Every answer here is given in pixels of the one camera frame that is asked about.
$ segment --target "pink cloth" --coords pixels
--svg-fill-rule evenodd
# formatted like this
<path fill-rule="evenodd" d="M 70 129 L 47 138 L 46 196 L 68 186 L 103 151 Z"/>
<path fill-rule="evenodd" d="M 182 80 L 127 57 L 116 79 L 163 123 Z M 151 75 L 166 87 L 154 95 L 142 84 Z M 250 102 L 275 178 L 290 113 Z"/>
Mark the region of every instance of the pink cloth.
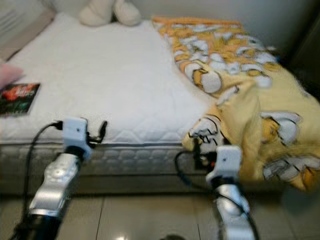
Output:
<path fill-rule="evenodd" d="M 9 64 L 0 65 L 0 90 L 8 84 L 18 80 L 24 71 L 16 66 Z"/>

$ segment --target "white floor tile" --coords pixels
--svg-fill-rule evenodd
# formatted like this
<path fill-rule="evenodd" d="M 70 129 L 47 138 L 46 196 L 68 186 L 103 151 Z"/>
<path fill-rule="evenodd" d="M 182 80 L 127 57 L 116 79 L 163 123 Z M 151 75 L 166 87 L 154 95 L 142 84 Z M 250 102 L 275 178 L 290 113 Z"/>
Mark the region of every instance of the white floor tile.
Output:
<path fill-rule="evenodd" d="M 208 195 L 195 195 L 192 197 L 195 215 L 201 240 L 218 239 L 219 223 L 214 216 L 212 199 Z"/>
<path fill-rule="evenodd" d="M 282 205 L 299 239 L 320 239 L 320 192 L 304 193 L 288 188 Z"/>
<path fill-rule="evenodd" d="M 20 222 L 22 214 L 22 200 L 21 198 L 1 197 L 1 228 L 0 239 L 7 240 L 14 233 L 14 228 Z"/>
<path fill-rule="evenodd" d="M 98 240 L 200 240 L 190 196 L 106 197 Z"/>
<path fill-rule="evenodd" d="M 1 198 L 1 234 L 0 239 L 7 240 L 20 221 L 22 200 L 18 198 Z M 63 220 L 58 240 L 95 240 L 103 197 L 74 198 Z"/>
<path fill-rule="evenodd" d="M 279 194 L 250 194 L 251 216 L 261 240 L 294 240 Z"/>
<path fill-rule="evenodd" d="M 57 240 L 95 240 L 103 197 L 77 197 L 72 200 Z"/>

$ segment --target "black cable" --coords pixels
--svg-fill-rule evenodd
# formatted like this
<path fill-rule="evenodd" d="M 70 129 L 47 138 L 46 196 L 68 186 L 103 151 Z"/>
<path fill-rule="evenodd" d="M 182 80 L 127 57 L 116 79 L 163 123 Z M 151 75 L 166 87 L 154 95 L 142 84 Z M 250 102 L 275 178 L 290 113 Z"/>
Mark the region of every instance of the black cable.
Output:
<path fill-rule="evenodd" d="M 29 191 L 29 172 L 30 172 L 30 163 L 31 163 L 31 157 L 32 157 L 32 151 L 34 150 L 34 147 L 36 145 L 36 142 L 38 141 L 40 135 L 49 127 L 54 126 L 54 122 L 45 125 L 43 128 L 41 128 L 38 133 L 33 138 L 31 145 L 29 147 L 29 151 L 26 155 L 25 159 L 25 168 L 24 168 L 24 186 L 23 186 L 23 207 L 22 207 L 22 222 L 26 219 L 28 213 L 28 191 Z"/>
<path fill-rule="evenodd" d="M 177 176 L 181 179 L 181 181 L 186 184 L 187 186 L 191 187 L 191 188 L 195 188 L 195 189 L 198 189 L 198 190 L 202 190 L 206 193 L 209 193 L 209 194 L 213 194 L 216 198 L 217 197 L 221 197 L 221 198 L 224 198 L 228 201 L 230 201 L 231 203 L 233 203 L 239 210 L 242 214 L 245 214 L 246 218 L 248 219 L 248 222 L 252 228 L 252 231 L 253 231 L 253 235 L 254 235 L 254 238 L 255 240 L 259 240 L 259 234 L 258 234 L 258 230 L 257 230 L 257 227 L 256 227 L 256 224 L 253 220 L 253 218 L 250 216 L 250 214 L 248 212 L 246 212 L 244 210 L 244 208 L 238 204 L 236 201 L 234 201 L 233 199 L 231 199 L 230 197 L 228 196 L 225 196 L 213 189 L 209 189 L 207 187 L 204 187 L 204 186 L 201 186 L 201 185 L 198 185 L 194 182 L 191 181 L 191 179 L 180 169 L 180 166 L 179 166 L 179 157 L 182 155 L 182 154 L 190 154 L 189 151 L 180 151 L 178 152 L 177 155 L 175 155 L 174 157 L 174 167 L 175 167 L 175 170 L 176 170 L 176 173 L 177 173 Z"/>
<path fill-rule="evenodd" d="M 22 206 L 22 215 L 21 215 L 21 220 L 20 223 L 18 225 L 23 224 L 28 216 L 28 191 L 29 191 L 29 172 L 30 172 L 30 163 L 31 163 L 31 158 L 32 158 L 32 151 L 40 137 L 40 135 L 49 127 L 55 127 L 58 130 L 62 130 L 63 129 L 63 122 L 62 121 L 56 121 L 56 122 L 52 122 L 50 124 L 45 125 L 44 127 L 42 127 L 37 134 L 35 135 L 35 137 L 33 138 L 31 144 L 30 144 L 30 148 L 28 150 L 28 153 L 26 155 L 26 159 L 25 159 L 25 168 L 24 168 L 24 184 L 23 184 L 23 194 L 22 194 L 22 198 L 23 198 L 23 206 Z M 18 236 L 17 232 L 14 232 L 13 235 L 9 238 L 9 240 L 14 240 L 16 239 Z"/>

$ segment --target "white mattress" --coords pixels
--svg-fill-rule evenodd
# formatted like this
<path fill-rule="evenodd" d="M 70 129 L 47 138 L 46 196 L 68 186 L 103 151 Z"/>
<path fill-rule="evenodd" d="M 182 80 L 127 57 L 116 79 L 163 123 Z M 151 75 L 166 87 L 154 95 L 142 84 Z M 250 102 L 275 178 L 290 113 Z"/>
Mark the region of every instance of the white mattress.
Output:
<path fill-rule="evenodd" d="M 10 62 L 24 69 L 18 83 L 41 88 L 28 115 L 0 118 L 0 144 L 30 143 L 66 116 L 88 119 L 93 134 L 107 120 L 105 144 L 179 144 L 214 102 L 178 71 L 150 21 L 90 28 L 59 13 Z M 62 133 L 40 141 L 61 143 Z"/>

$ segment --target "white plush toy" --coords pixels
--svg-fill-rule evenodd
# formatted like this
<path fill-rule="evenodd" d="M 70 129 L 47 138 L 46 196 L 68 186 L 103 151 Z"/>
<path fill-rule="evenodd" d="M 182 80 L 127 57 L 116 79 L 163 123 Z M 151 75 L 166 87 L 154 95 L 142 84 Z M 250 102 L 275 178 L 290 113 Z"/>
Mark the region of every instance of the white plush toy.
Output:
<path fill-rule="evenodd" d="M 139 10 L 125 0 L 91 0 L 80 12 L 79 20 L 84 25 L 98 27 L 110 23 L 113 12 L 124 25 L 134 26 L 141 22 Z"/>

